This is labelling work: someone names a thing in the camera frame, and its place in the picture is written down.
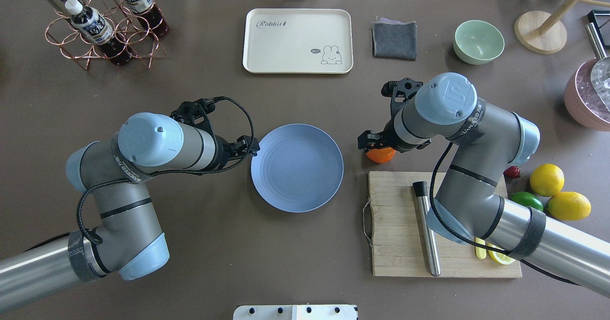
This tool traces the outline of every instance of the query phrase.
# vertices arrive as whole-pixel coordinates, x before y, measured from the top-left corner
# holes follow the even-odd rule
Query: robotic arm
[[[392,97],[392,120],[381,133],[362,133],[360,149],[390,146],[406,152],[444,136],[459,146],[434,200],[449,228],[610,298],[609,243],[494,194],[506,168],[525,163],[538,148],[534,124],[486,103],[456,73],[426,84],[409,78],[388,82],[381,93]],[[426,221],[440,235],[462,242],[432,211]]]
[[[131,280],[161,268],[170,254],[144,182],[170,172],[222,172],[259,150],[254,133],[231,144],[214,135],[207,114],[220,100],[233,101],[184,102],[171,117],[133,115],[111,140],[72,154],[68,179],[80,192],[94,188],[102,225],[88,231],[79,217],[81,230],[0,262],[0,313],[114,271]]]

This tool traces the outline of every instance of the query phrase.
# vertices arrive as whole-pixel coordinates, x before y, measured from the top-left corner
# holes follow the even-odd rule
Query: wooden cutting board
[[[413,183],[426,181],[429,172],[368,173],[368,187],[373,213],[373,275],[396,277],[432,277],[427,271],[420,240],[417,201]],[[437,174],[438,189],[445,174]],[[496,193],[506,197],[506,185],[500,183]],[[475,248],[460,245],[437,235],[436,245],[440,257],[441,277],[520,278],[518,261],[510,265],[496,263],[491,257],[478,259]]]

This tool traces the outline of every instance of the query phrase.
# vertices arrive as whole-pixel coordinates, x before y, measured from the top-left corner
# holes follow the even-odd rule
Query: gray cloth
[[[417,57],[417,24],[380,18],[373,22],[373,55],[414,61]]]

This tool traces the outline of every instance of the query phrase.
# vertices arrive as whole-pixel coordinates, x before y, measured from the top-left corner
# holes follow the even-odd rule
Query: light blue joint cap
[[[161,233],[142,252],[133,257],[118,273],[125,281],[139,279],[157,271],[170,259],[170,251],[165,242],[165,233]]]
[[[89,146],[95,144],[96,142],[99,141],[91,142],[91,144],[88,144],[80,150],[72,153],[72,155],[70,155],[68,161],[66,162],[66,177],[68,177],[68,181],[70,182],[70,184],[72,184],[72,186],[74,186],[74,189],[79,192],[87,191],[87,188],[85,188],[85,185],[82,183],[81,179],[82,157],[83,155],[85,155],[85,151],[87,151],[87,148],[89,148]]]
[[[118,148],[129,161],[161,166],[183,148],[184,133],[169,116],[141,112],[131,116],[118,133]]]
[[[529,157],[538,149],[538,144],[540,144],[540,130],[538,130],[538,127],[532,122],[525,120],[525,118],[516,113],[513,114],[516,116],[517,121],[519,121],[521,143],[519,144],[515,159],[513,159],[509,165],[521,166],[528,161]]]
[[[466,77],[454,72],[439,74],[416,94],[417,112],[434,124],[462,122],[477,105],[477,90]]]
[[[460,224],[460,222],[453,215],[451,215],[451,213],[449,213],[449,211],[445,209],[445,207],[443,207],[443,205],[441,205],[436,198],[434,198],[434,205],[436,205],[436,210],[438,210],[440,217],[443,219],[445,224],[449,226],[449,228],[453,229],[461,236],[464,236],[471,240],[473,239],[473,235],[468,231],[468,229],[464,228],[464,226]],[[439,233],[447,239],[453,242],[457,242],[458,244],[466,244],[464,241],[458,239],[458,237],[456,237],[455,235],[449,233],[449,231],[440,223],[438,218],[436,218],[436,214],[434,214],[432,208],[430,208],[430,210],[426,214],[426,224],[431,230],[435,231],[436,233]]]

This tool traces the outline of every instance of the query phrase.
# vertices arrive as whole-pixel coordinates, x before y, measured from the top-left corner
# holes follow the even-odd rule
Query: green bowl
[[[466,63],[484,64],[502,54],[504,37],[494,25],[470,20],[457,27],[453,37],[453,49]]]

